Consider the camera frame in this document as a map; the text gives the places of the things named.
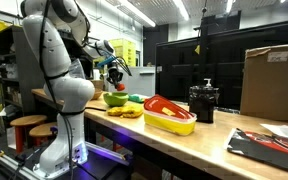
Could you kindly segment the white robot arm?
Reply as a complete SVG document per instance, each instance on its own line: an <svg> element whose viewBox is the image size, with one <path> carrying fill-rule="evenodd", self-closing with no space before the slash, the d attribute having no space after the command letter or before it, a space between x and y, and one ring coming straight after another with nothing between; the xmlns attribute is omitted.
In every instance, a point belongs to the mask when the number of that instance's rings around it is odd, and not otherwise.
<svg viewBox="0 0 288 180"><path fill-rule="evenodd" d="M43 72L44 92L53 101L64 102L57 115L57 136L34 167L41 178L55 179L71 171L75 162L87 161L84 111L95 93L91 81L70 75L71 59L58 28L68 26L91 58L112 57L115 52L106 40L88 40L90 23L76 0L23 0L21 12L25 37Z"/></svg>

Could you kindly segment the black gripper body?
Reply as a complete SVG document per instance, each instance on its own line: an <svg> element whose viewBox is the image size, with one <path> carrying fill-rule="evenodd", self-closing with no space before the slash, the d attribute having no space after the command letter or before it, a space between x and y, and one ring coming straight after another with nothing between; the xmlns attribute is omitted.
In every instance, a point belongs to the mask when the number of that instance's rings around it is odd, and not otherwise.
<svg viewBox="0 0 288 180"><path fill-rule="evenodd" d="M113 64L108 67L108 77L106 80L111 83L115 88L118 88L122 80L123 73L118 70L118 67Z"/></svg>

